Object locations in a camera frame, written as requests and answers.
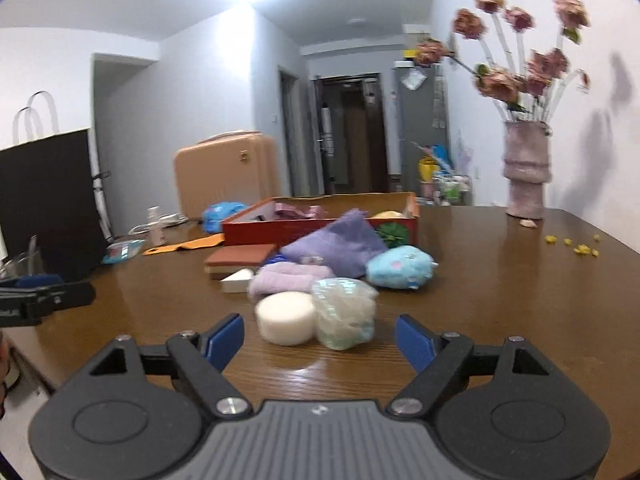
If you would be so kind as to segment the blue snack packet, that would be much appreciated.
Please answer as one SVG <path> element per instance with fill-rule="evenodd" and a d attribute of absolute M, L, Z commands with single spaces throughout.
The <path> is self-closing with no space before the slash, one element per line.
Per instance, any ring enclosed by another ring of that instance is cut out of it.
<path fill-rule="evenodd" d="M 140 240 L 140 238 L 112 243 L 107 246 L 101 263 L 111 266 L 112 264 L 128 261 L 141 252 L 143 245 L 144 240 Z"/>

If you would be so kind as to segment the white triangular box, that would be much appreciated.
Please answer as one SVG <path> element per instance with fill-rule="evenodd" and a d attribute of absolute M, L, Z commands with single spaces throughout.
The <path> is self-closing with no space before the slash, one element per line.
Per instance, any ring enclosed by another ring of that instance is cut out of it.
<path fill-rule="evenodd" d="M 241 269 L 220 281 L 220 286 L 225 294 L 245 294 L 254 278 L 254 271 Z"/>

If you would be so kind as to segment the purple knitted cloth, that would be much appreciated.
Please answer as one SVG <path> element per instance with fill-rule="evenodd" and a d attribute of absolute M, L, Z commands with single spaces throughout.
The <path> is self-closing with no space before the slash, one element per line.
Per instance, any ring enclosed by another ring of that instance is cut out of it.
<path fill-rule="evenodd" d="M 281 254 L 297 263 L 320 258 L 340 278 L 362 278 L 368 262 L 386 250 L 366 214 L 351 209 L 324 228 L 283 246 Z"/>

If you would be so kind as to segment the pink hard-shell suitcase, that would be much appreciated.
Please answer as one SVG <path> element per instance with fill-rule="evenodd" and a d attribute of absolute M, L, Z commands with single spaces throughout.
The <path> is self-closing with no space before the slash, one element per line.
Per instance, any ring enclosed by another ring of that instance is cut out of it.
<path fill-rule="evenodd" d="M 181 212 L 200 220 L 221 202 L 259 203 L 281 193 L 276 140 L 259 131 L 216 134 L 174 157 Z"/>

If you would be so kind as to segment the yellow petal crumbs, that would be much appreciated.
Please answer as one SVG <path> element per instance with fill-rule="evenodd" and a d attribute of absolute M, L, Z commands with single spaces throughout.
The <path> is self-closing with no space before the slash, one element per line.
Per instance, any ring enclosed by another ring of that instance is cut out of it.
<path fill-rule="evenodd" d="M 548 245 L 562 244 L 565 247 L 569 247 L 578 256 L 591 256 L 593 258 L 600 256 L 600 250 L 597 247 L 591 247 L 587 244 L 577 244 L 569 237 L 559 238 L 555 235 L 546 235 L 544 242 Z"/>

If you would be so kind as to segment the pale pink towel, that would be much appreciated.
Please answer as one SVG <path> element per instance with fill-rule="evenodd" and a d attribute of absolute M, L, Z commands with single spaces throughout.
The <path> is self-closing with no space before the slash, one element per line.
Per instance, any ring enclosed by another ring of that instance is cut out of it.
<path fill-rule="evenodd" d="M 250 280 L 247 295 L 256 299 L 279 292 L 309 294 L 314 282 L 334 278 L 334 276 L 335 274 L 328 266 L 288 261 L 270 263 L 260 268 Z"/>

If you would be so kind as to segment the pink textured vase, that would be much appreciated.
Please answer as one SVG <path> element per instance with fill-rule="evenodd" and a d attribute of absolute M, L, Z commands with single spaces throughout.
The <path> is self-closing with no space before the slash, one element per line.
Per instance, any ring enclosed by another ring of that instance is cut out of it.
<path fill-rule="evenodd" d="M 502 174 L 509 181 L 506 213 L 544 218 L 544 186 L 551 177 L 548 128 L 544 122 L 505 122 Z"/>

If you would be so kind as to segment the dried pink rose bouquet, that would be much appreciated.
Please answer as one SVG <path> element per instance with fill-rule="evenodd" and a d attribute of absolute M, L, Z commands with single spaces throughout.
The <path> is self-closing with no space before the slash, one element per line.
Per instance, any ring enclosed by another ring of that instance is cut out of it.
<path fill-rule="evenodd" d="M 473 0 L 475 9 L 457 10 L 451 25 L 458 38 L 477 42 L 486 61 L 475 66 L 462 62 L 453 44 L 427 37 L 413 51 L 413 63 L 431 67 L 450 60 L 469 74 L 481 96 L 495 103 L 501 117 L 511 122 L 542 122 L 552 118 L 566 88 L 576 82 L 589 91 L 585 70 L 570 67 L 563 41 L 582 42 L 582 31 L 591 26 L 580 0 L 553 0 L 559 21 L 554 47 L 547 52 L 525 51 L 524 34 L 534 29 L 532 14 L 506 0 Z"/>

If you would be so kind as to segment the blue tissue pack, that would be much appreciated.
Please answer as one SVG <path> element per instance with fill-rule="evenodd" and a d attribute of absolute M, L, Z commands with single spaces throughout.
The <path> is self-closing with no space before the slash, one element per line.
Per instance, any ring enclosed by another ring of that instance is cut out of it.
<path fill-rule="evenodd" d="M 220 202 L 208 206 L 202 214 L 202 229 L 207 234 L 222 232 L 222 222 L 243 211 L 247 204 L 240 202 Z"/>

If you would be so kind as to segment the orange cloth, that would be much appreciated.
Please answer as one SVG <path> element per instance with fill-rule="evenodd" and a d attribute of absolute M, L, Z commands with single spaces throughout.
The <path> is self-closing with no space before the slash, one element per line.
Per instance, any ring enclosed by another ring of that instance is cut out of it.
<path fill-rule="evenodd" d="M 187 240 L 178 244 L 164 245 L 152 247 L 146 250 L 143 255 L 152 256 L 160 254 L 171 254 L 172 252 L 190 252 L 191 250 L 199 250 L 206 248 L 215 248 L 224 242 L 224 234 L 218 233 L 206 237 L 197 238 L 196 240 Z"/>

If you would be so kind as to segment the white round sponge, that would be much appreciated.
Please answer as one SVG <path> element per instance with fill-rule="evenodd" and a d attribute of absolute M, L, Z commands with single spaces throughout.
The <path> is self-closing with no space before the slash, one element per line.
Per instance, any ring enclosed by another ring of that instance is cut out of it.
<path fill-rule="evenodd" d="M 316 309 L 311 294 L 278 292 L 255 306 L 259 335 L 277 346 L 298 346 L 314 339 Z"/>

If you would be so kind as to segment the light blue plush toy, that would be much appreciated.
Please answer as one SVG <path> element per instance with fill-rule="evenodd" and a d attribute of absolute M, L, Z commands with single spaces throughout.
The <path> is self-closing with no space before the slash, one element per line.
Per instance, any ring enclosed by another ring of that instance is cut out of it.
<path fill-rule="evenodd" d="M 437 267 L 427 252 L 411 245 L 399 246 L 371 259 L 366 279 L 376 287 L 417 290 L 431 281 Z"/>

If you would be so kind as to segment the white bottle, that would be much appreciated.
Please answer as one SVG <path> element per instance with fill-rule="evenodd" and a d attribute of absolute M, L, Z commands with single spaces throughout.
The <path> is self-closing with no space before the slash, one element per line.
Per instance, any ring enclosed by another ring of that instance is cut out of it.
<path fill-rule="evenodd" d="M 166 243 L 159 206 L 152 206 L 148 209 L 148 234 L 153 248 L 163 246 Z"/>

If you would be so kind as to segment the clear plastic bundle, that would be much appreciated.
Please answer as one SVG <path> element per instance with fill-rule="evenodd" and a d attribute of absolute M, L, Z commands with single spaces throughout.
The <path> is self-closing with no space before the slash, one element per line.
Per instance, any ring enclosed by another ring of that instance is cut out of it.
<path fill-rule="evenodd" d="M 311 286 L 316 337 L 326 348 L 345 351 L 374 337 L 378 291 L 352 278 L 324 278 Z"/>

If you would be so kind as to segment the grey metal cabinet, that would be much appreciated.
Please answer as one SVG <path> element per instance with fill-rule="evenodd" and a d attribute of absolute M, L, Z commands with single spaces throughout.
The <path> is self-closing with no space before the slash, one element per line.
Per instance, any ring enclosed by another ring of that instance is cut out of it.
<path fill-rule="evenodd" d="M 419 162 L 422 148 L 449 148 L 445 79 L 440 65 L 394 67 L 400 149 L 401 185 L 405 191 L 421 194 Z"/>

